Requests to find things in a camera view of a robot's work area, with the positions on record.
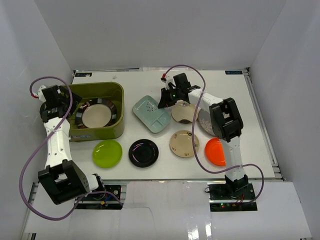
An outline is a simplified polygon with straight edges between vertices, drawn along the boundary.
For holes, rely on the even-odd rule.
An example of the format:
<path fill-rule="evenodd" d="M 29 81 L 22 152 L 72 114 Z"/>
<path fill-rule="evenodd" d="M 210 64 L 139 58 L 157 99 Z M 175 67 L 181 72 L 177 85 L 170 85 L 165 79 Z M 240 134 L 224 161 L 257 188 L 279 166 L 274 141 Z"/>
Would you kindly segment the light blue rectangular divided plate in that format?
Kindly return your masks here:
<path fill-rule="evenodd" d="M 133 107 L 135 116 L 154 134 L 163 131 L 171 122 L 171 115 L 165 108 L 158 108 L 158 102 L 149 95 L 142 97 Z"/>

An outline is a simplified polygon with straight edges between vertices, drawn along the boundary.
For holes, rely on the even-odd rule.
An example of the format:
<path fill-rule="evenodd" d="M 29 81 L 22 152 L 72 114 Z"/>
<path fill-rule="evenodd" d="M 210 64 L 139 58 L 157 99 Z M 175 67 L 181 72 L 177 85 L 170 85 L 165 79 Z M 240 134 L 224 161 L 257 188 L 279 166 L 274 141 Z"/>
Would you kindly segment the dark striped rim plate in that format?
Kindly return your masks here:
<path fill-rule="evenodd" d="M 78 129 L 104 128 L 112 126 L 117 120 L 116 105 L 107 98 L 94 98 L 83 103 L 76 114 L 81 114 Z"/>

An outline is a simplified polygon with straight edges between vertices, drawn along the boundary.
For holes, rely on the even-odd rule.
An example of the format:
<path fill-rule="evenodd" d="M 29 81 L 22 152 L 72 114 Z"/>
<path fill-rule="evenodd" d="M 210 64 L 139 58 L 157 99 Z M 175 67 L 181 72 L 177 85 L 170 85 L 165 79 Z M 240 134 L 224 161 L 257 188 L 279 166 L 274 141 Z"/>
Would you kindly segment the cream bowl with dark patch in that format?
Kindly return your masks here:
<path fill-rule="evenodd" d="M 193 122 L 196 106 L 186 101 L 179 100 L 171 109 L 173 119 L 181 124 L 191 124 Z"/>

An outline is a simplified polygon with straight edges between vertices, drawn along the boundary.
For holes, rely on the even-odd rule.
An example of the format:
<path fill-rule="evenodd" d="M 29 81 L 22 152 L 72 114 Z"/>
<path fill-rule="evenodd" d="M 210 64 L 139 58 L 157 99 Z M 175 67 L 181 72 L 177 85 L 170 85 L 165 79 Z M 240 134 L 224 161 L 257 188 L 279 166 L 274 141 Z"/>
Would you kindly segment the grey deer snowflake plate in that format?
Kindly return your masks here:
<path fill-rule="evenodd" d="M 198 121 L 202 129 L 211 136 L 216 136 L 211 123 L 210 113 L 201 109 L 198 113 Z"/>

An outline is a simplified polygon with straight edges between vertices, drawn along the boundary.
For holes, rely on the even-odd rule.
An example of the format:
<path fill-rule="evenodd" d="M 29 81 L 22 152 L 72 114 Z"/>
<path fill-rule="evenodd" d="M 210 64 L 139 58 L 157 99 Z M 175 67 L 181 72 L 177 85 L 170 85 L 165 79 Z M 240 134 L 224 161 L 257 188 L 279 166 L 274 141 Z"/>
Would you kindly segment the lime green round plate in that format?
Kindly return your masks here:
<path fill-rule="evenodd" d="M 115 140 L 103 140 L 92 152 L 93 162 L 100 168 L 108 169 L 116 166 L 122 159 L 123 149 Z"/>

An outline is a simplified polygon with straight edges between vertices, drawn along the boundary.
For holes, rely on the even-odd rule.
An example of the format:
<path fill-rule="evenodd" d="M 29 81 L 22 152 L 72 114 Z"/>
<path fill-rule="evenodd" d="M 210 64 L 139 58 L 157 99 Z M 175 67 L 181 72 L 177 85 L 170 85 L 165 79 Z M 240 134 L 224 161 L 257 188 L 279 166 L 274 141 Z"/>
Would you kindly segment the cream plate with red marks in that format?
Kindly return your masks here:
<path fill-rule="evenodd" d="M 180 130 L 175 132 L 169 141 L 170 150 L 178 157 L 193 157 L 194 149 L 192 142 L 192 132 L 188 130 Z"/>

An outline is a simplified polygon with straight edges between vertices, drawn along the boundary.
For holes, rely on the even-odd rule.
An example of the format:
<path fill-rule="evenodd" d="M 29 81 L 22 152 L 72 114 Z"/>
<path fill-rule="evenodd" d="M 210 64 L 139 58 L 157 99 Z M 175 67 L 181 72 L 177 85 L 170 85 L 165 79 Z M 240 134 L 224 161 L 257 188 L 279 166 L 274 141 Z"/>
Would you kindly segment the glossy black round plate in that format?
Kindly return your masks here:
<path fill-rule="evenodd" d="M 158 146 L 149 139 L 135 141 L 128 150 L 130 162 L 138 168 L 152 166 L 159 157 Z"/>

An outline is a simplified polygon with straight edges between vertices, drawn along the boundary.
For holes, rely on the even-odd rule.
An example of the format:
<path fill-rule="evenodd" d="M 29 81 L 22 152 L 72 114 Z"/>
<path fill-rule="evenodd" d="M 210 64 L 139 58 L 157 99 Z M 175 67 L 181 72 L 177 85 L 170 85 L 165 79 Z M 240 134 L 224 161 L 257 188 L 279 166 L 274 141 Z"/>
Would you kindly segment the orange round plate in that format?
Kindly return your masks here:
<path fill-rule="evenodd" d="M 204 153 L 205 153 L 207 160 L 211 164 L 218 166 L 218 167 L 225 167 L 226 166 L 223 146 L 221 144 L 221 141 L 217 137 L 210 139 L 206 143 L 205 148 L 204 148 Z"/>

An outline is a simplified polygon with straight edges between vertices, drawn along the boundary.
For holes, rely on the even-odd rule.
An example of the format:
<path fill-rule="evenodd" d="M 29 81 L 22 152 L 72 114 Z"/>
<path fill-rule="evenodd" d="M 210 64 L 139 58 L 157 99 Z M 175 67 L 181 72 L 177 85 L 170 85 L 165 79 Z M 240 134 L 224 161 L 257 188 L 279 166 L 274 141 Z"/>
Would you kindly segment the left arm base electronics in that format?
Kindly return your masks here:
<path fill-rule="evenodd" d="M 126 198 L 126 185 L 107 183 L 104 185 L 107 192 L 101 194 L 91 194 L 84 197 L 77 205 L 77 210 L 121 210 L 123 207 L 118 202 L 124 204 Z"/>

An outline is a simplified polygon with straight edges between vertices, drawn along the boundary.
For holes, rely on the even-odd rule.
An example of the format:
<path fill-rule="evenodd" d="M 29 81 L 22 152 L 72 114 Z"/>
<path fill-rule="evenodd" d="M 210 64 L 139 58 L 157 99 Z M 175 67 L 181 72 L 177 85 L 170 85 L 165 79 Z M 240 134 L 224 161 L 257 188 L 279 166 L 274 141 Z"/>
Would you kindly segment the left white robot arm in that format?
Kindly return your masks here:
<path fill-rule="evenodd" d="M 70 105 L 68 89 L 42 85 L 38 97 L 42 101 L 39 112 L 46 134 L 53 133 L 47 141 L 45 167 L 38 172 L 39 182 L 56 205 L 88 193 L 96 200 L 103 198 L 106 187 L 101 177 L 96 173 L 85 175 L 72 160 L 68 120 L 63 120 L 55 130 Z"/>

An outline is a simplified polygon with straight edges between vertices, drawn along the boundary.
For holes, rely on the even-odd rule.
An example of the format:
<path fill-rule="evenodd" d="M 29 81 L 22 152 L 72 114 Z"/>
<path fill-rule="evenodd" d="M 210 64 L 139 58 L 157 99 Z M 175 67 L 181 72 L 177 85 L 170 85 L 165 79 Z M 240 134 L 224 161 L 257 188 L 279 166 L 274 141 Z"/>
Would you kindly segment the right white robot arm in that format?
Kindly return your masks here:
<path fill-rule="evenodd" d="M 200 86 L 191 85 L 185 73 L 177 74 L 173 79 L 169 79 L 164 73 L 161 81 L 165 83 L 165 87 L 161 89 L 158 108 L 172 107 L 178 101 L 185 101 L 209 114 L 211 128 L 223 149 L 226 164 L 226 195 L 233 200 L 238 199 L 243 195 L 249 181 L 242 166 L 240 150 L 244 124 L 235 100 L 231 97 L 222 99 L 205 93 Z"/>

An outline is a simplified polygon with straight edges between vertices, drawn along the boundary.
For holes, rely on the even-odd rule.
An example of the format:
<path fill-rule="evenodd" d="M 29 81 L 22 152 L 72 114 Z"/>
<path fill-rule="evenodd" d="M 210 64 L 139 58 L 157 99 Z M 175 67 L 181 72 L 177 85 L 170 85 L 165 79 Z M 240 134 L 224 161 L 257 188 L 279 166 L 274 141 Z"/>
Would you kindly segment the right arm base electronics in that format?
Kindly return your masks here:
<path fill-rule="evenodd" d="M 251 183 L 237 192 L 231 192 L 225 183 L 209 184 L 204 192 L 208 194 L 212 213 L 255 212 L 258 210 L 257 203 L 251 202 L 256 197 Z"/>

